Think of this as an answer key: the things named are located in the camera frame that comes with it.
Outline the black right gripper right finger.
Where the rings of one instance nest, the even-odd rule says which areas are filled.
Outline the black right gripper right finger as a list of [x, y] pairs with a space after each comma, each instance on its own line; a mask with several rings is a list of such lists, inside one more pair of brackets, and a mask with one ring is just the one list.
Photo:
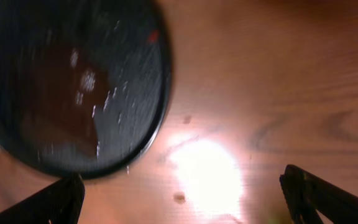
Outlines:
[[293, 223], [358, 223], [358, 197], [289, 164], [279, 178]]

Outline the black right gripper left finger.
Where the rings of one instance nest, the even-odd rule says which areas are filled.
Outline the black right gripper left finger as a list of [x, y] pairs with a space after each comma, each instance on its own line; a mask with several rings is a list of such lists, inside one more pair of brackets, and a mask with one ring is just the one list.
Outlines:
[[84, 197], [81, 176], [65, 177], [2, 211], [0, 224], [77, 224]]

